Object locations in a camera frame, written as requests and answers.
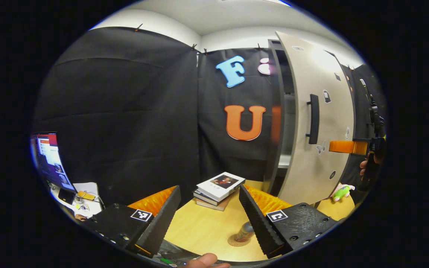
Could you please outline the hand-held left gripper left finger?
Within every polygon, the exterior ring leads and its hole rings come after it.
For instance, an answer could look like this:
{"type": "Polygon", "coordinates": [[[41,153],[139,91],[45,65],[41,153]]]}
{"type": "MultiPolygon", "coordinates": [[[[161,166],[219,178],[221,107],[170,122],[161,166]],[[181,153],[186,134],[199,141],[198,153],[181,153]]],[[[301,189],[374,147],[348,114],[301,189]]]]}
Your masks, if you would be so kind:
{"type": "Polygon", "coordinates": [[[82,222],[108,243],[133,254],[158,253],[181,201],[178,185],[145,197],[130,206],[114,203],[82,222]]]}

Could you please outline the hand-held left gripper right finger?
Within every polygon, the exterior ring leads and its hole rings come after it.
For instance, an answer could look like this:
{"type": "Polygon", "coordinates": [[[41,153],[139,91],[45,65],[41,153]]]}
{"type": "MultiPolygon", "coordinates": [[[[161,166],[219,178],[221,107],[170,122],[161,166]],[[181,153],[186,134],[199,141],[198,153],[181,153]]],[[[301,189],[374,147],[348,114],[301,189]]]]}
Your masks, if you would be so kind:
{"type": "Polygon", "coordinates": [[[267,258],[299,251],[338,223],[305,202],[288,205],[248,185],[241,185],[239,200],[267,258]]]}

